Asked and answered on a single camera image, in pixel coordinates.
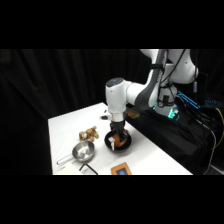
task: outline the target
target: small bowl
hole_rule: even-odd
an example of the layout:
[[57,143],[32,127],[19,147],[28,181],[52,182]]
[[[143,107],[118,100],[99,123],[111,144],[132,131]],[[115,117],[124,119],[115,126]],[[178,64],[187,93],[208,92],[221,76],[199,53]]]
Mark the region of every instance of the small bowl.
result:
[[72,155],[79,162],[90,160],[95,153],[95,146],[90,141],[80,142],[72,151]]

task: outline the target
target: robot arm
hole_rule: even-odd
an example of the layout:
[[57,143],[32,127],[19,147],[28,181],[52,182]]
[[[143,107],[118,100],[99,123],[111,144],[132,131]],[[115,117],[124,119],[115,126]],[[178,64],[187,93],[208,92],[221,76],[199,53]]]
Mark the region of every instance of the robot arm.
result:
[[155,111],[168,116],[174,106],[174,96],[177,94],[172,84],[194,81],[195,66],[190,58],[190,49],[141,51],[152,59],[151,71],[145,85],[125,81],[122,78],[112,79],[106,84],[108,112],[111,114],[107,119],[111,120],[111,129],[119,134],[121,141],[126,137],[124,126],[127,103],[144,111],[154,107],[157,102]]

